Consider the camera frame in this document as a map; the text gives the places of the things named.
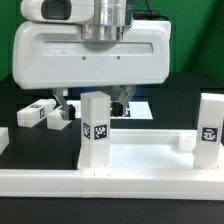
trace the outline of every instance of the white block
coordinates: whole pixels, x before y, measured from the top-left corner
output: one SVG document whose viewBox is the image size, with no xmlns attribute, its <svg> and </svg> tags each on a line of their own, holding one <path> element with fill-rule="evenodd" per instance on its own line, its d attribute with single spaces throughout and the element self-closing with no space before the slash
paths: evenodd
<svg viewBox="0 0 224 224">
<path fill-rule="evenodd" d="M 9 144 L 8 128 L 0 128 L 0 155 Z"/>
<path fill-rule="evenodd" d="M 33 127 L 49 114 L 55 107 L 54 99 L 38 100 L 28 107 L 17 112 L 18 126 Z"/>
<path fill-rule="evenodd" d="M 192 152 L 196 145 L 197 131 L 183 131 L 180 133 L 179 149 L 184 152 Z"/>
<path fill-rule="evenodd" d="M 194 168 L 217 168 L 223 117 L 224 95 L 202 94 L 194 150 Z"/>
<path fill-rule="evenodd" d="M 100 91 L 81 94 L 80 159 L 85 166 L 96 167 L 109 160 L 110 100 L 110 96 Z"/>
<path fill-rule="evenodd" d="M 61 116 L 61 109 L 62 109 L 62 107 L 60 106 L 47 115 L 47 128 L 48 129 L 62 130 L 69 123 L 71 123 L 71 121 L 63 120 L 63 118 Z"/>
<path fill-rule="evenodd" d="M 67 104 L 73 105 L 75 107 L 75 117 L 80 118 L 81 117 L 81 102 L 78 100 L 77 101 L 69 100 L 69 101 L 67 101 Z M 60 106 L 47 115 L 47 128 L 48 129 L 62 130 L 68 124 L 71 123 L 71 121 L 63 120 L 63 118 L 61 116 L 61 109 L 62 109 L 62 107 Z"/>
</svg>

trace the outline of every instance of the black table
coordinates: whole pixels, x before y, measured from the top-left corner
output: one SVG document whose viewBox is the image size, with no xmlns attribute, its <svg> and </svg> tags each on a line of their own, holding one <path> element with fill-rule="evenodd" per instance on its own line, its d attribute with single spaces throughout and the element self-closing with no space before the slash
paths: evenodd
<svg viewBox="0 0 224 224">
<path fill-rule="evenodd" d="M 117 90 L 98 88 L 105 92 Z M 83 89 L 71 89 L 79 99 Z M 172 73 L 161 85 L 138 86 L 134 100 L 148 101 L 154 120 L 112 120 L 112 128 L 196 129 L 200 94 L 224 93 L 205 75 Z M 80 119 L 62 131 L 17 126 L 16 112 L 51 90 L 22 90 L 9 76 L 0 82 L 0 127 L 9 128 L 10 144 L 0 156 L 1 169 L 76 169 Z M 224 202 L 191 200 L 1 198 L 0 223 L 224 223 Z"/>
</svg>

